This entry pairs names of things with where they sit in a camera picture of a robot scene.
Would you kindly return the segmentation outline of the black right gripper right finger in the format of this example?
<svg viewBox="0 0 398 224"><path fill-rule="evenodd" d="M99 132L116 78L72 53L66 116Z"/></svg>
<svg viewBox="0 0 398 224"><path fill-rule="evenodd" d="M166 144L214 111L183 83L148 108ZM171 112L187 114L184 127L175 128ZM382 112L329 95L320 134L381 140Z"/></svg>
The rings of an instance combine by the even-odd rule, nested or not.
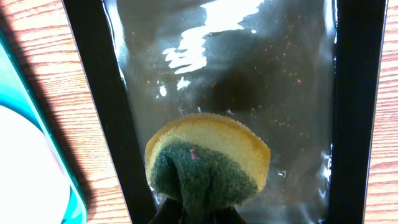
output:
<svg viewBox="0 0 398 224"><path fill-rule="evenodd" d="M214 213L214 224L247 224L234 207L218 210Z"/></svg>

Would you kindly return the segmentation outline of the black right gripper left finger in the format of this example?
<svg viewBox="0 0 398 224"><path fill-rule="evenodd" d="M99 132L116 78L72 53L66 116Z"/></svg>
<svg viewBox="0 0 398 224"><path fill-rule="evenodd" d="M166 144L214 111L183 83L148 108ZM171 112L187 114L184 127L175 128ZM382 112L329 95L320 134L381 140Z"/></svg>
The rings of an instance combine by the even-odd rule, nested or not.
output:
<svg viewBox="0 0 398 224"><path fill-rule="evenodd" d="M178 200L167 198L149 224L179 224L182 218L183 205Z"/></svg>

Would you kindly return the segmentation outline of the white plate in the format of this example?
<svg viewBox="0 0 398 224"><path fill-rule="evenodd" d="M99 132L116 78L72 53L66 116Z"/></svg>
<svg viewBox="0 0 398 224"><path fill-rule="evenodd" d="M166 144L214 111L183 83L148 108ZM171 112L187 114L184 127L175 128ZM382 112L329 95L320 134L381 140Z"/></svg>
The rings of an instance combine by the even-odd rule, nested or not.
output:
<svg viewBox="0 0 398 224"><path fill-rule="evenodd" d="M61 223L70 184L43 134L1 107L1 223Z"/></svg>

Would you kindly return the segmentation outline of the yellow green sponge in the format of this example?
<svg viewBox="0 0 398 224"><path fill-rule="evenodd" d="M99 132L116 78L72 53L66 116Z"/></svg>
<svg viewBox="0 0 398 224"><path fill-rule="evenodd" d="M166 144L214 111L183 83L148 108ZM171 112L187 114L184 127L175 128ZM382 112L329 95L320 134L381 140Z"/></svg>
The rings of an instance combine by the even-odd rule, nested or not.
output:
<svg viewBox="0 0 398 224"><path fill-rule="evenodd" d="M220 223L262 191L271 150L248 127L218 114L190 114L158 130L145 148L149 187L177 205L167 223Z"/></svg>

